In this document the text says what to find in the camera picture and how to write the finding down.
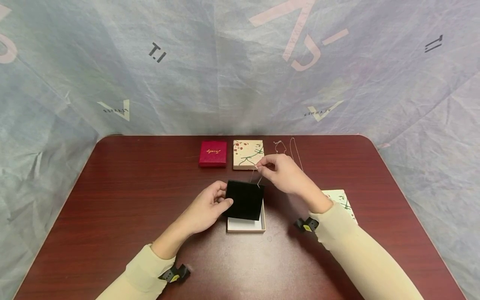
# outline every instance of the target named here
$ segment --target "red jewelry box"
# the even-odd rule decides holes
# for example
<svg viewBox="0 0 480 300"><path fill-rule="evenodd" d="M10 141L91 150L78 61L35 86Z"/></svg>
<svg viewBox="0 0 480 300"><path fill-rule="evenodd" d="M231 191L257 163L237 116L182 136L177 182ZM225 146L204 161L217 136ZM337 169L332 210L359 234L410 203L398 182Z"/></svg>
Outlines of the red jewelry box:
<svg viewBox="0 0 480 300"><path fill-rule="evenodd" d="M225 168L227 166L227 142L203 141L198 165L202 168Z"/></svg>

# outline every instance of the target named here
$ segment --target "hand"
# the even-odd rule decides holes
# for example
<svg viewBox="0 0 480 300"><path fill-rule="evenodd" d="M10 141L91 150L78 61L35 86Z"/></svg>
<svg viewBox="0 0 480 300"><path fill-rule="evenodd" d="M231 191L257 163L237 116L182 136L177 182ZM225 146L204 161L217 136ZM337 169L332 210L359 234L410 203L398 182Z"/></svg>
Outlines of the hand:
<svg viewBox="0 0 480 300"><path fill-rule="evenodd" d="M315 185L285 154L264 156L257 164L258 172L270 180L279 190L287 194L301 196L308 187Z"/></svg>
<svg viewBox="0 0 480 300"><path fill-rule="evenodd" d="M226 189L226 183L215 181L198 194L175 222L190 235L208 229L233 204L233 199L225 199Z"/></svg>
<svg viewBox="0 0 480 300"><path fill-rule="evenodd" d="M225 199L227 184L215 181L205 188L189 207L173 222L150 248L162 259L177 255L180 246L194 233L212 226L218 217L233 204L233 199Z"/></svg>
<svg viewBox="0 0 480 300"><path fill-rule="evenodd" d="M264 156L257 164L258 172L282 192L302 198L310 211L324 213L333 203L315 183L285 154Z"/></svg>

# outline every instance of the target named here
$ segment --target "black velvet insert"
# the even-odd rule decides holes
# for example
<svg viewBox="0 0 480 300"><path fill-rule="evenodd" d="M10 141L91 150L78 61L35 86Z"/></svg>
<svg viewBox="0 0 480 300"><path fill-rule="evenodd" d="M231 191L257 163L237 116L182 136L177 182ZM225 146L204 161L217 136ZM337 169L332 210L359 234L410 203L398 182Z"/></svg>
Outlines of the black velvet insert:
<svg viewBox="0 0 480 300"><path fill-rule="evenodd" d="M231 218L260 220L265 186L256 183L229 180L225 199L232 198L233 204L223 215Z"/></svg>

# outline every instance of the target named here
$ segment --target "yellow label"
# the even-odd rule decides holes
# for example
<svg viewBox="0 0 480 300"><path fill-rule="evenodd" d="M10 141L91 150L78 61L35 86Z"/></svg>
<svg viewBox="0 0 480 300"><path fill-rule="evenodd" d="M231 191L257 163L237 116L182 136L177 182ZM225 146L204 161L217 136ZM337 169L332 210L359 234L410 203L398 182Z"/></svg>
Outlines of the yellow label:
<svg viewBox="0 0 480 300"><path fill-rule="evenodd" d="M170 283L171 283L171 282L174 282L174 281L177 281L177 279L179 279L179 278L180 278L179 275L175 275L175 276L172 278L172 280L170 281Z"/></svg>

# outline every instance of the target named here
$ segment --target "person's right hand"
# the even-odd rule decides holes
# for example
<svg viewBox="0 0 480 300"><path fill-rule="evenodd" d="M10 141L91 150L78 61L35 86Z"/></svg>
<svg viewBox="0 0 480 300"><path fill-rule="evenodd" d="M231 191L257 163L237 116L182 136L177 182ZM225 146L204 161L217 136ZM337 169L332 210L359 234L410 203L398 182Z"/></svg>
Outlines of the person's right hand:
<svg viewBox="0 0 480 300"><path fill-rule="evenodd" d="M287 194L302 196L302 192L315 185L293 159L285 154L264 156L256 164L258 172L276 188Z"/></svg>
<svg viewBox="0 0 480 300"><path fill-rule="evenodd" d="M257 164L258 172L282 192L302 198L310 211L324 213L333 203L315 183L285 154L264 156Z"/></svg>

